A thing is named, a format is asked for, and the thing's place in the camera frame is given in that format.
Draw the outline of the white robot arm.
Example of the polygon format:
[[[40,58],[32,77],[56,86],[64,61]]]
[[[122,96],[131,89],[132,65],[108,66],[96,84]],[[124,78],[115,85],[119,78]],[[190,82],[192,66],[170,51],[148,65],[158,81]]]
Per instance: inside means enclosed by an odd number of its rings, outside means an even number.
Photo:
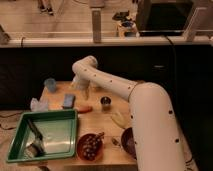
[[[129,102],[139,171],[186,171],[175,112],[166,90],[151,82],[137,83],[97,69],[87,56],[72,65],[74,86],[91,82]]]

